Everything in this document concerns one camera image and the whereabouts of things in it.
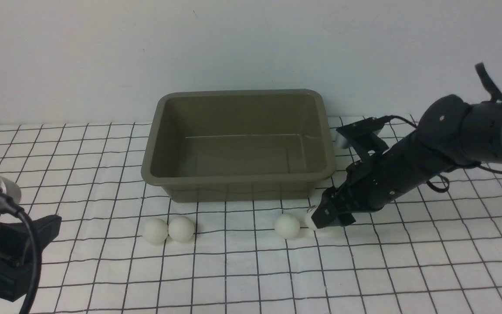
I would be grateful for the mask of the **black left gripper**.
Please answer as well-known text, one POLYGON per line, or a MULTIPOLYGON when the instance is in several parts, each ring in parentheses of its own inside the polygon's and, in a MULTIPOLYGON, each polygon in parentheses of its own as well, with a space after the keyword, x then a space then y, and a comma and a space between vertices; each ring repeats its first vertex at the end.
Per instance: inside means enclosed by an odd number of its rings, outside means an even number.
MULTIPOLYGON (((45 216, 33 221, 41 250, 59 234, 62 218, 45 216)), ((24 223, 0 223, 0 299, 16 301, 31 286, 32 245, 24 223)))

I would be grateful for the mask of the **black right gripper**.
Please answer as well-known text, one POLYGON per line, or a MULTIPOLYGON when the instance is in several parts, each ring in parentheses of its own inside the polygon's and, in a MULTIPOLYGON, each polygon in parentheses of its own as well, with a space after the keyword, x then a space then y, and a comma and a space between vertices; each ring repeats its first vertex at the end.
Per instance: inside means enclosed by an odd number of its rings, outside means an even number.
POLYGON ((401 175, 399 155, 361 158, 348 167, 347 179, 338 189, 329 187, 322 192, 319 205, 311 211, 312 226, 347 227, 356 222, 352 213, 381 210, 402 196, 401 175))

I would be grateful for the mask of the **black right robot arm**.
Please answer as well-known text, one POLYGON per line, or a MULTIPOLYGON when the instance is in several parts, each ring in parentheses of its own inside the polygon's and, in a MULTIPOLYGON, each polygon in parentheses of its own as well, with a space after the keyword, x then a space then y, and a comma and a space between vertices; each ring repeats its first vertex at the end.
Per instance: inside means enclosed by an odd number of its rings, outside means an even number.
POLYGON ((377 132, 394 116, 370 118, 337 129, 340 145, 359 160, 346 169, 340 187, 330 187, 305 224, 319 230, 349 226, 354 213, 372 213, 395 199, 456 169, 502 164, 502 101, 468 105, 449 95, 434 102, 413 131, 392 147, 377 132))

